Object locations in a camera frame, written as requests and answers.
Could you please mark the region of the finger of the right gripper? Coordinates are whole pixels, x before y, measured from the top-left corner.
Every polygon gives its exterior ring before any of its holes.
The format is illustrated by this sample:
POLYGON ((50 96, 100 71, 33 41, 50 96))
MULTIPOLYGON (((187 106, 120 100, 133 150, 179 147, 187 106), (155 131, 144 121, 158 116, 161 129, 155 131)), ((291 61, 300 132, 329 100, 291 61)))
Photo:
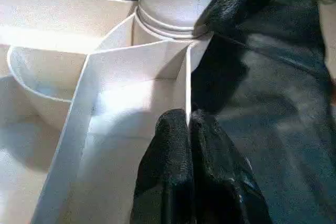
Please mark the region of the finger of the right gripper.
POLYGON ((200 15, 195 26, 226 37, 236 26, 251 18, 272 0, 212 0, 200 15))

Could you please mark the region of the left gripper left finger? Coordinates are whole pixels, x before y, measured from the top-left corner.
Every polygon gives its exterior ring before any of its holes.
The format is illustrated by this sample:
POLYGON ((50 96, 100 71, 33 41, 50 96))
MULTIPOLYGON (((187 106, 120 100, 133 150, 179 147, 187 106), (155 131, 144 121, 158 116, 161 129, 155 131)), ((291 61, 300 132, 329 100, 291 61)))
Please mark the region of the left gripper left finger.
POLYGON ((185 111, 164 112, 143 155, 132 207, 133 223, 194 223, 194 178, 185 111))

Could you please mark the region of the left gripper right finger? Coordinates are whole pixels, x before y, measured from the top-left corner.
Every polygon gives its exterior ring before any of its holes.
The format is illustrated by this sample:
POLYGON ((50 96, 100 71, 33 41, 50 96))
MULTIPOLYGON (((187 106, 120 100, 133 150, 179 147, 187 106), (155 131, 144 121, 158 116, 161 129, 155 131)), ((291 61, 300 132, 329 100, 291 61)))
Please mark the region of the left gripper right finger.
POLYGON ((190 130, 197 223, 271 223, 248 160, 216 118, 194 111, 190 130))

